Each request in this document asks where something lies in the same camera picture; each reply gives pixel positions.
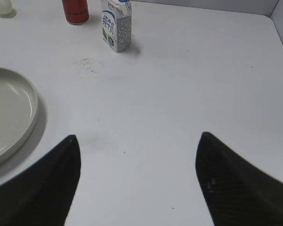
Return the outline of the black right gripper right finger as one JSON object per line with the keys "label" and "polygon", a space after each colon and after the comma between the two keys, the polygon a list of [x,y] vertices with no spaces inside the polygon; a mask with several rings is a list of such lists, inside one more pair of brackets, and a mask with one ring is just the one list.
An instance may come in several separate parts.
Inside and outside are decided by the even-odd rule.
{"label": "black right gripper right finger", "polygon": [[195,170],[216,226],[283,226],[283,183],[203,132]]}

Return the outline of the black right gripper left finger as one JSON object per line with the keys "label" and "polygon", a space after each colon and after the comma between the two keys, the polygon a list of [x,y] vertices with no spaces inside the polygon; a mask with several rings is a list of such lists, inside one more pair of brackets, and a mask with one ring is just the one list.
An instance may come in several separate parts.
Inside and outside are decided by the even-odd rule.
{"label": "black right gripper left finger", "polygon": [[0,226],[63,226],[81,174],[69,135],[32,166],[0,185]]}

